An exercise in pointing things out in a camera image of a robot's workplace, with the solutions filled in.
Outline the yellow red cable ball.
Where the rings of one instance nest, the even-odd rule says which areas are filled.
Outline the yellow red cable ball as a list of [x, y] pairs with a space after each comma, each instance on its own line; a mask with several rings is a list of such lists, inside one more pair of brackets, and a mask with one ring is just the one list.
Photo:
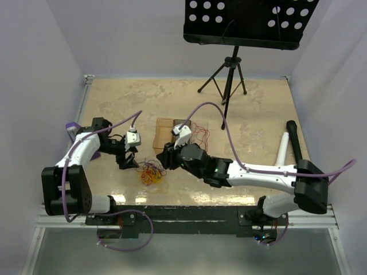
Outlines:
[[136, 171], [139, 173], [140, 187], [149, 194], [167, 194], [169, 184], [165, 177], [167, 171], [154, 159], [145, 159], [138, 163]]

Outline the orange transparent bin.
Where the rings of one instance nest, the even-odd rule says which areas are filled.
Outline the orange transparent bin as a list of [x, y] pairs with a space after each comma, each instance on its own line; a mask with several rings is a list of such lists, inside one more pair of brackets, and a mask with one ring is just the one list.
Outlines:
[[171, 130], [174, 127], [174, 119], [157, 118], [155, 126], [155, 137], [153, 141], [153, 150], [155, 154], [159, 154], [164, 150], [166, 143], [173, 141]]

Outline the clear transparent bin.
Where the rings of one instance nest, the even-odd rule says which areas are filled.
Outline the clear transparent bin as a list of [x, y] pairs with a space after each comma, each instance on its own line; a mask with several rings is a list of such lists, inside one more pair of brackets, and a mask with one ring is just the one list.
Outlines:
[[192, 121], [190, 129], [192, 132], [190, 142], [196, 143], [200, 148], [207, 151], [210, 137], [209, 123], [207, 121]]

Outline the grey transparent bin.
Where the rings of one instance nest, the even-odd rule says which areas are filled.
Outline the grey transparent bin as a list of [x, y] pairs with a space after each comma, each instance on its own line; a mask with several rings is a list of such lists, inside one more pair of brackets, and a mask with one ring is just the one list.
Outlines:
[[174, 126], [185, 124], [185, 119], [174, 119]]

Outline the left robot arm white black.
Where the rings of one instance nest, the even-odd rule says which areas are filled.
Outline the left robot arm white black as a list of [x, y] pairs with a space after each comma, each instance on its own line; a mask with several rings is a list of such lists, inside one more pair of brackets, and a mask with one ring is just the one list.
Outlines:
[[77, 130], [67, 154], [54, 166], [41, 173], [44, 207], [48, 215], [99, 214], [106, 225], [114, 224], [119, 211], [113, 207], [112, 196], [95, 196], [89, 187], [84, 169], [97, 153], [115, 156], [119, 169], [137, 168], [135, 154], [141, 145], [140, 133], [131, 126], [120, 140], [110, 137], [112, 123], [95, 117], [89, 127]]

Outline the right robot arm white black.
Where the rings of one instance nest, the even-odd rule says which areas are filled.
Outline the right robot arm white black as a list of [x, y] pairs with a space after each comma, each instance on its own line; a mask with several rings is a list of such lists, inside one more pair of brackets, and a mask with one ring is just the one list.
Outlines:
[[208, 155], [196, 143], [176, 147], [167, 143], [156, 155], [166, 170], [182, 168], [204, 183], [215, 187], [253, 186], [278, 190], [276, 195], [262, 196], [247, 219], [257, 225], [295, 210], [326, 214], [329, 179], [309, 160], [296, 165], [262, 166]]

